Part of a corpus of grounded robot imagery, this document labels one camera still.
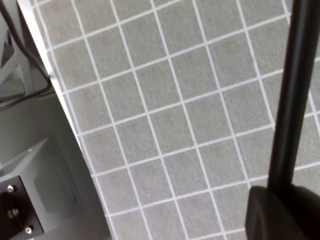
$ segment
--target gray carpet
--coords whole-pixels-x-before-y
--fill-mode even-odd
[[[244,240],[265,185],[291,1],[38,0],[115,240]],[[294,182],[320,193],[320,52]]]

